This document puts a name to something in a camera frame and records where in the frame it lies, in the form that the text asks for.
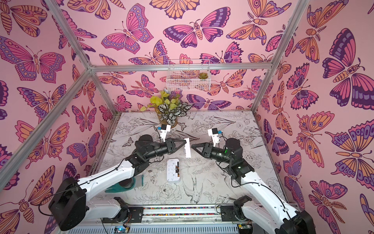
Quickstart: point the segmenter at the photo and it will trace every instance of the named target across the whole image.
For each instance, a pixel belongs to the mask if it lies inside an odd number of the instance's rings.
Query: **butterfly wallpaper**
[[[374,231],[371,6],[310,1],[257,110],[284,191],[317,233]],[[286,154],[271,150],[270,130]]]

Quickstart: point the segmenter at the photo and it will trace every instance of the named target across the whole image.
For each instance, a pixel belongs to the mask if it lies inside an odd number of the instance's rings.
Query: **leaf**
[[[345,207],[345,205],[343,205],[342,203],[338,202],[338,201],[334,201],[331,203],[331,205],[335,208],[338,208],[338,209],[344,209],[346,210],[347,208]]]
[[[340,215],[338,214],[338,212],[334,209],[334,208],[331,208],[332,209],[332,212],[334,213],[335,217],[337,220],[339,220],[341,223],[346,223],[344,222],[344,220],[340,217]]]
[[[213,203],[214,197],[209,192],[203,192],[203,194],[208,197],[210,203]]]
[[[218,174],[215,173],[215,172],[212,172],[212,177],[215,178],[215,179],[218,179]]]

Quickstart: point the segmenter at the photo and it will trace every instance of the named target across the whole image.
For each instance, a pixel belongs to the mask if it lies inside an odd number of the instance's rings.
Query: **butterfly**
[[[374,176],[374,169],[361,158],[365,158],[360,152],[363,151],[373,140],[374,136],[372,132],[374,131],[374,119],[372,121],[367,121],[365,124],[356,125],[348,130],[348,133],[341,132],[332,134],[330,132],[325,132],[332,137],[332,143],[339,148],[342,148],[348,152],[337,152],[338,155],[352,158],[343,159],[335,163],[336,171],[331,173],[343,174],[348,177],[354,178],[357,175],[357,182],[361,185],[366,186],[374,190],[374,182],[372,180]]]
[[[6,85],[6,83],[2,80],[0,80],[0,106],[5,106],[6,103],[8,102],[8,86]],[[5,119],[5,117],[7,117],[8,114],[6,113],[5,110],[3,109],[0,109],[0,120],[3,120]]]
[[[352,65],[355,60],[356,42],[352,32],[344,28],[334,40],[330,49],[330,55],[339,59],[343,64],[333,58],[326,58],[322,66],[325,68],[323,78],[336,76],[334,83],[340,82],[335,86],[330,96],[335,97],[340,106],[345,106],[349,102],[351,93],[351,81],[348,77],[352,74],[352,106],[363,108],[365,110],[374,110],[374,80],[367,75],[356,73],[360,66],[361,60],[358,58],[359,64]]]
[[[75,166],[71,162],[69,162],[66,165],[64,173],[62,175],[62,180],[64,181],[65,179],[70,178],[70,177],[73,177],[76,180],[78,180],[80,178],[80,174],[77,174],[77,169],[75,168]],[[53,216],[49,217],[49,219],[47,221],[47,224],[46,224],[46,227],[45,227],[45,230],[44,230],[44,234],[52,233],[52,231],[57,226],[58,226],[58,224],[56,223],[55,218]]]
[[[273,59],[273,54],[269,55],[268,57],[265,57],[262,58],[261,56],[257,55],[257,54],[249,54],[248,55],[248,59],[251,63],[270,63]]]
[[[169,18],[181,19],[185,11],[196,10],[200,0],[151,0],[149,5],[160,10],[166,9]]]
[[[231,105],[229,101],[212,101],[210,99],[205,100],[204,98],[195,95],[195,94],[187,94],[187,100],[189,103],[192,103],[192,107],[200,110],[202,107],[207,108],[208,110],[219,110],[228,107]]]
[[[35,184],[35,187],[33,188],[27,201],[25,200],[27,196],[27,189],[34,180],[32,180],[27,186],[26,194],[23,199],[17,203],[7,202],[18,205],[19,208],[0,213],[0,227],[2,228],[2,233],[15,233],[19,224],[21,212],[23,212],[23,217],[27,222],[34,223],[34,211],[30,205],[42,206],[52,199],[54,191],[52,182],[54,175],[55,166],[52,165],[43,173],[38,182]]]
[[[281,107],[282,106],[282,101],[283,101],[283,95],[284,95],[284,82],[282,81],[279,85],[277,93],[274,94],[274,96],[273,96],[273,105],[275,107],[277,107],[278,109],[274,110],[272,112],[272,114],[273,115],[278,114],[277,119],[275,120],[275,127],[279,130],[282,129],[283,131],[285,131],[285,133],[292,136],[291,125],[289,124],[288,120],[284,116],[283,112],[285,112],[285,111],[284,111],[283,107]]]
[[[9,7],[7,2],[9,2],[9,0],[0,3],[0,9],[2,11],[1,21],[7,34],[10,35],[12,30],[12,18],[9,15],[10,12],[12,12],[14,20],[25,33],[32,37],[39,36],[40,29],[37,26],[46,20],[47,12],[37,6],[23,5]]]
[[[17,125],[15,126],[15,128],[17,129],[16,135],[18,136],[18,140],[20,142],[24,142],[35,129],[30,124],[25,123],[21,120],[17,121]],[[28,169],[32,162],[36,162],[39,159],[42,159],[46,154],[48,154],[50,158],[57,157],[61,161],[62,158],[60,158],[59,155],[62,152],[62,149],[64,148],[63,143],[65,142],[68,133],[69,124],[64,123],[52,133],[51,137],[44,136],[44,139],[41,139],[38,142],[38,144],[32,150],[31,154],[27,157],[30,160],[30,162],[26,165],[25,168]]]
[[[304,115],[302,118],[297,114],[301,132],[297,134],[296,141],[293,143],[298,143],[300,149],[305,149],[306,154],[318,167],[324,167],[324,160],[319,148],[312,139],[314,139],[314,135],[322,135],[315,132],[326,127],[333,120],[334,116],[330,111],[315,113],[311,117]]]
[[[75,122],[79,124],[79,128],[81,132],[84,132],[85,129],[91,131],[92,124],[95,122],[95,114],[96,114],[96,107],[90,111],[90,107],[87,107],[87,111],[85,111],[84,107],[81,107],[80,111],[76,106],[71,106],[71,110],[75,115]]]
[[[283,63],[286,63],[286,61],[283,62],[283,59],[282,59],[282,60],[280,60],[280,63],[277,66],[277,71],[276,71],[275,75],[278,74],[278,80],[282,79],[283,74],[286,74],[289,71],[291,71],[291,65],[290,64],[283,64]]]
[[[242,59],[240,56],[242,55],[242,49],[239,48],[239,44],[236,42],[232,42],[226,49],[225,54],[217,58],[211,54],[200,54],[200,59],[202,59],[201,63],[209,64],[209,63],[241,63]],[[220,73],[221,70],[211,70],[212,75],[217,75]]]
[[[280,173],[282,166],[281,163],[279,162],[278,164],[275,163],[275,169],[277,170],[278,174]]]
[[[301,176],[299,178],[296,177],[301,170],[301,154],[295,151],[295,153],[289,157],[289,161],[283,161],[283,169],[288,174],[284,177],[284,186],[291,191],[292,197],[297,202],[300,210],[304,210],[305,202],[303,193],[297,183]]]
[[[72,20],[72,18],[70,18],[69,16],[69,13],[65,10],[61,10],[62,11],[62,14],[64,15],[66,21],[68,21],[68,24],[71,28],[71,30],[73,31],[75,37],[77,38],[80,46],[82,47],[83,50],[85,51],[92,51],[92,52],[96,52],[96,50],[94,48],[92,48],[91,46],[89,45],[86,45],[85,43],[83,43],[83,41],[85,41],[82,37],[84,38],[96,38],[97,36],[90,33],[90,32],[87,32],[86,30],[84,29],[81,29],[81,28],[78,28],[78,26],[74,23],[74,21]],[[55,20],[55,18],[52,16],[53,20],[55,21],[56,23],[56,26],[57,26],[57,29],[58,31],[60,32],[60,39],[59,39],[59,43],[58,43],[58,48],[59,49],[63,49],[66,44],[68,44],[68,47],[70,47],[70,42],[68,41],[68,39],[66,38],[63,30],[61,29],[61,27],[58,25],[57,21]],[[76,57],[76,52],[74,51],[73,48],[71,48],[71,58],[74,60],[75,57]]]
[[[332,215],[331,211],[328,209],[328,207],[331,208],[333,214],[335,217],[342,223],[345,223],[344,220],[340,217],[338,212],[334,208],[344,209],[347,208],[345,205],[338,201],[330,202],[329,199],[338,199],[344,196],[348,189],[344,185],[340,183],[335,183],[333,185],[327,183],[324,180],[319,181],[319,185],[316,181],[311,181],[310,186],[315,190],[312,190],[311,195],[309,194],[309,199],[312,202],[313,205],[317,206],[317,212],[321,216],[321,218],[327,222],[329,225],[331,231],[334,234],[340,234],[340,230],[338,227],[338,224],[336,223],[336,220],[334,216]]]
[[[213,42],[216,37],[220,37],[223,34],[223,30],[211,27],[223,28],[229,16],[229,7],[219,8],[208,14],[201,21],[200,25],[197,23],[198,19],[195,22],[190,22],[190,24],[193,23],[193,27],[189,25],[174,25],[165,29],[163,33],[167,38],[176,43],[184,38],[181,42],[182,48],[187,48],[188,46],[197,47],[197,38],[202,40],[203,34],[209,42]]]
[[[273,1],[267,3],[267,0],[248,0],[248,3],[251,7],[253,14],[257,18],[269,18],[280,15],[291,6],[291,3],[288,3],[284,5],[282,8],[279,8]],[[262,45],[264,45],[266,43],[266,33],[264,30],[262,30],[262,28],[260,28],[256,24],[266,25],[267,21],[264,19],[255,19],[250,12],[248,12],[247,15],[250,18],[250,20],[244,21],[243,24],[249,24],[251,22],[253,22],[253,24],[238,28],[230,32],[226,37],[236,40],[243,40],[247,37],[250,40],[259,38],[261,39]]]
[[[123,6],[120,0],[110,0],[116,6],[126,8]],[[81,11],[81,12],[88,12],[92,13],[96,10],[95,16],[99,19],[109,19],[110,17],[110,7],[107,0],[101,0],[101,4],[99,7],[100,0],[93,0],[93,1],[85,1],[85,0],[69,0],[68,7],[72,10]]]
[[[370,223],[374,226],[374,210],[369,207],[368,200],[366,199],[364,194],[360,194],[360,203],[361,208],[365,214],[365,216],[368,218]]]
[[[300,40],[292,50],[292,53],[296,51],[296,49],[300,49],[300,52],[303,54],[305,53],[305,57],[312,62],[318,63],[319,62],[319,50],[316,40],[313,36],[316,37],[318,41],[321,40],[318,33],[322,32],[326,28],[326,26],[322,27],[325,23],[331,20],[334,16],[336,16],[348,3],[348,0],[338,0],[332,3],[329,3],[323,10],[322,7],[318,8],[315,12],[312,11],[312,7],[309,5],[306,18],[308,23],[313,28],[317,29],[314,30],[312,28],[306,30],[306,34],[311,37],[304,38]]]
[[[17,90],[23,96],[27,104],[31,107],[35,107],[36,116],[39,117],[39,123],[47,116],[50,110],[58,103],[58,101],[66,93],[66,85],[60,85],[55,89],[50,97],[50,91],[45,95],[38,93],[35,90],[29,88],[18,87]],[[66,109],[61,114],[67,114],[70,117]]]
[[[260,101],[261,106],[262,106],[265,110],[267,110],[268,113],[269,113],[269,111],[270,111],[270,104],[269,104],[268,98],[270,98],[269,93],[270,93],[270,91],[272,90],[273,86],[274,86],[274,82],[271,81],[271,82],[269,83],[269,85],[267,86],[267,88],[266,88],[266,91],[265,91],[265,93],[264,93],[263,98],[262,98],[261,101]]]
[[[276,137],[276,133],[273,133],[272,127],[270,126],[269,121],[264,119],[264,137],[266,139],[266,143],[273,144],[272,151],[279,156],[279,153],[285,154],[289,151],[289,147],[287,143],[280,137]]]
[[[291,93],[291,95],[296,94],[291,100],[291,108],[294,110],[298,110],[301,107],[308,109],[310,105],[316,103],[318,100],[318,95],[315,92],[310,90],[302,90],[303,88],[306,88],[303,87],[303,83],[307,81],[306,80],[304,82],[305,77],[308,74],[308,70],[309,63],[304,63],[302,67],[296,68],[295,74],[292,75],[287,81],[287,89],[296,89]]]
[[[251,88],[247,86],[248,90],[239,91],[233,94],[233,97],[244,98],[245,100],[253,100],[255,99],[255,94],[258,92],[262,80],[260,79],[261,76],[255,76],[252,80]]]
[[[134,143],[134,141],[131,139],[131,137],[129,137],[129,139],[127,140],[127,142],[125,144],[123,144],[122,147],[131,146],[132,143]]]
[[[50,52],[40,58],[37,54],[32,56],[21,45],[2,36],[0,36],[0,56],[3,60],[15,64],[21,80],[35,80],[36,75],[41,73],[43,80],[48,83],[56,83],[56,72],[61,71],[65,63],[61,54]]]
[[[131,86],[134,89],[129,90],[126,93],[130,95],[136,95],[138,97],[144,97],[151,98],[152,94],[158,93],[158,89],[155,88],[154,83],[149,81],[149,78],[146,75],[141,76],[141,83],[139,81],[135,81],[138,86]]]
[[[73,80],[77,81],[77,79],[80,77],[80,73],[78,71],[78,68],[73,64]],[[95,106],[94,104],[94,96],[95,96],[95,91],[96,91],[96,85],[93,81],[87,81],[82,88],[78,91],[78,93],[75,95],[74,98],[78,98],[83,91],[83,95],[87,94],[88,100],[90,103]]]
[[[124,112],[126,109],[131,108],[132,106],[131,103],[126,101],[126,98],[123,94],[117,97],[117,102],[115,102],[114,100],[113,102],[114,107],[118,112]]]
[[[99,106],[99,110],[102,113],[102,119],[103,120],[108,121],[108,119],[113,118],[112,112],[106,106],[103,106],[103,105]]]
[[[107,131],[108,131],[108,128],[104,127],[104,125],[102,123],[100,123],[101,139],[104,139]]]
[[[149,53],[149,58],[130,58],[129,61],[136,64],[136,65],[163,65],[163,64],[175,64],[172,61],[169,61],[169,57],[167,56],[168,51],[166,50],[162,40],[159,40],[153,49],[153,56]]]
[[[88,156],[90,158],[96,155],[96,146],[99,143],[100,133],[96,132],[92,135],[88,142],[74,143],[69,145],[66,149],[66,153],[70,154],[73,158],[77,158],[80,165],[82,166],[86,161]]]
[[[144,43],[149,42],[153,36],[146,29],[148,19],[145,17],[145,8],[139,3],[135,4],[127,13],[126,27],[122,27],[124,33],[112,33],[107,35],[101,44],[107,48],[113,48],[115,50],[125,49],[133,54],[136,54],[140,50],[140,45],[137,41]]]

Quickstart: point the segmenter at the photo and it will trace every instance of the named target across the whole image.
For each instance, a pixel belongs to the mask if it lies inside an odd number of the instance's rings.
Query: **bird illustration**
[[[184,181],[183,181],[183,188],[184,188],[184,191],[186,192],[186,195],[191,197],[191,201],[190,203],[195,203],[197,204],[199,201],[200,201],[200,198],[201,198],[201,194],[203,193],[203,185],[201,184],[201,190],[200,192],[197,191],[197,188],[196,188],[196,176],[195,176],[195,179],[193,179],[193,177],[191,176],[192,178],[192,183],[193,183],[193,189],[190,190],[185,184],[184,184]]]

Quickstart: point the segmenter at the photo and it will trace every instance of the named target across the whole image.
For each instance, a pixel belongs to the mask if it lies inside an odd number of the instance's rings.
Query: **white electronic device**
[[[179,170],[179,159],[173,158],[169,159],[166,164],[166,178],[170,182],[178,181],[181,178],[180,170]]]

